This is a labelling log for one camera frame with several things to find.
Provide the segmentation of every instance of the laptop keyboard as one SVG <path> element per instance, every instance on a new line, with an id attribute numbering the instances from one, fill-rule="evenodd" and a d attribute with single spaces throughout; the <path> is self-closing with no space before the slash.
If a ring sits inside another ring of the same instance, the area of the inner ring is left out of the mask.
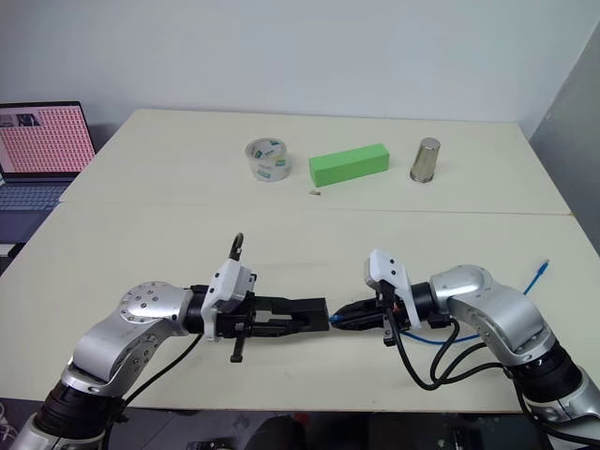
<path id="1" fill-rule="evenodd" d="M 0 211 L 48 211 L 66 186 L 0 186 Z"/>

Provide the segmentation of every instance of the laptop screen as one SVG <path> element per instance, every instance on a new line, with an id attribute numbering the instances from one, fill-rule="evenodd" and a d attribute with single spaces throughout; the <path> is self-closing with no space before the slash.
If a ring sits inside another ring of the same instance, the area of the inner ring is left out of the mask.
<path id="1" fill-rule="evenodd" d="M 5 178 L 75 176 L 94 154 L 79 102 L 0 104 Z"/>

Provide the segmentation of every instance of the pink screen display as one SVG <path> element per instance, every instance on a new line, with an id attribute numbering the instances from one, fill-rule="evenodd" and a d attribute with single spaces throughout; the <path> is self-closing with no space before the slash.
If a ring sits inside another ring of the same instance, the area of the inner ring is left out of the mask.
<path id="1" fill-rule="evenodd" d="M 80 172 L 93 157 L 79 106 L 0 107 L 5 173 Z"/>

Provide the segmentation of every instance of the laptop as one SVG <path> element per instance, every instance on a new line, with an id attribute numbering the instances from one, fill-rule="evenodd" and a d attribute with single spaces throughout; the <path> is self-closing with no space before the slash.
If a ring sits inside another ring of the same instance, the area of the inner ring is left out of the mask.
<path id="1" fill-rule="evenodd" d="M 0 244 L 27 242 L 95 154 L 79 101 L 0 104 Z"/>

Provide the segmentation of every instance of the black cable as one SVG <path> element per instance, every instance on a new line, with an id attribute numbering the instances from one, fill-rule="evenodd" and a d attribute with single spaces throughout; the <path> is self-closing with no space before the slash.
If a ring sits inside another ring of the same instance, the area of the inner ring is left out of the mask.
<path id="1" fill-rule="evenodd" d="M 562 439 L 563 441 L 568 441 L 570 443 L 580 443 L 582 445 L 589 445 L 591 448 L 600 448 L 600 440 L 592 439 L 592 438 L 584 438 L 582 436 L 576 436 L 574 434 L 563 433 L 553 427 L 545 424 L 544 422 L 538 420 L 527 405 L 525 404 L 525 398 L 523 397 L 523 391 L 515 383 L 515 390 L 517 391 L 517 399 L 518 405 L 521 407 L 521 410 L 525 414 L 525 416 L 539 429 L 544 431 L 546 434 L 550 436 L 554 436 L 555 438 Z"/>
<path id="2" fill-rule="evenodd" d="M 131 403 L 139 394 L 141 394 L 144 390 L 146 390 L 148 388 L 148 386 L 150 386 L 150 384 L 152 384 L 153 382 L 158 380 L 169 370 L 171 370 L 172 368 L 177 366 L 179 363 L 181 363 L 181 361 L 186 356 L 188 356 L 192 350 L 194 350 L 194 347 L 196 347 L 196 345 L 198 345 L 198 342 L 200 342 L 200 339 L 202 338 L 202 336 L 203 336 L 202 334 L 199 334 L 198 336 L 196 336 L 196 338 L 192 341 L 192 343 L 189 344 L 189 346 L 185 350 L 183 350 L 183 352 L 179 356 L 177 356 L 175 359 L 173 359 L 168 366 L 166 366 L 160 372 L 157 372 L 155 375 L 153 375 L 152 378 L 150 378 L 147 382 L 145 382 L 140 387 L 138 387 L 133 392 L 133 394 L 131 394 L 129 397 L 127 397 L 123 401 L 123 406 L 122 406 L 121 410 L 119 411 L 119 414 L 117 414 L 117 418 L 118 418 L 118 415 L 120 415 L 123 412 L 123 410 L 129 405 L 129 403 Z M 102 439 L 102 450 L 109 450 L 109 440 L 111 439 L 111 431 L 113 431 L 113 423 L 110 423 L 106 427 L 106 430 L 104 431 L 104 438 Z"/>
<path id="3" fill-rule="evenodd" d="M 460 331 L 460 325 L 458 324 L 458 322 L 455 319 L 452 319 L 452 324 L 454 325 L 454 330 L 453 330 L 452 334 L 450 335 L 450 337 L 444 342 L 444 344 L 442 345 L 440 350 L 436 353 L 436 355 L 433 358 L 433 361 L 431 363 L 431 369 L 429 371 L 429 375 L 431 375 L 431 379 L 432 379 L 433 383 L 431 383 L 431 384 L 426 383 L 423 380 L 421 380 L 419 375 L 416 373 L 416 371 L 413 368 L 413 365 L 411 364 L 408 354 L 406 354 L 406 350 L 404 349 L 404 345 L 402 344 L 402 340 L 400 338 L 400 331 L 398 329 L 398 324 L 396 323 L 392 309 L 387 308 L 385 310 L 385 315 L 387 317 L 387 320 L 390 323 L 390 327 L 392 329 L 392 335 L 394 337 L 394 341 L 396 342 L 397 351 L 398 351 L 398 353 L 400 353 L 400 358 L 402 359 L 402 363 L 404 364 L 404 367 L 409 372 L 409 375 L 411 375 L 411 378 L 414 380 L 414 382 L 417 383 L 417 385 L 419 387 L 421 387 L 422 389 L 425 389 L 426 391 L 433 391 L 433 390 L 437 389 L 438 387 L 442 386 L 443 384 L 459 382 L 468 377 L 471 377 L 475 373 L 478 373 L 482 370 L 486 370 L 488 368 L 502 368 L 503 367 L 500 363 L 486 363 L 486 364 L 482 364 L 481 366 L 477 366 L 470 370 L 467 370 L 466 372 L 461 373 L 460 375 L 457 375 L 456 377 L 450 377 L 450 373 L 456 368 L 456 366 L 462 360 L 465 359 L 465 357 L 467 357 L 469 354 L 473 353 L 474 351 L 479 350 L 480 348 L 483 348 L 486 346 L 485 343 L 481 342 L 479 344 L 475 344 L 475 345 L 471 346 L 470 348 L 468 348 L 467 350 L 462 352 L 457 358 L 455 358 L 454 361 L 452 361 L 452 363 L 450 363 L 450 365 L 443 372 L 443 374 L 440 376 L 440 378 L 439 379 L 436 378 L 435 372 L 436 372 L 437 366 L 440 364 L 440 361 L 442 360 L 443 355 L 448 350 L 448 348 L 452 345 L 452 343 L 455 341 L 455 339 L 457 338 L 458 332 Z"/>

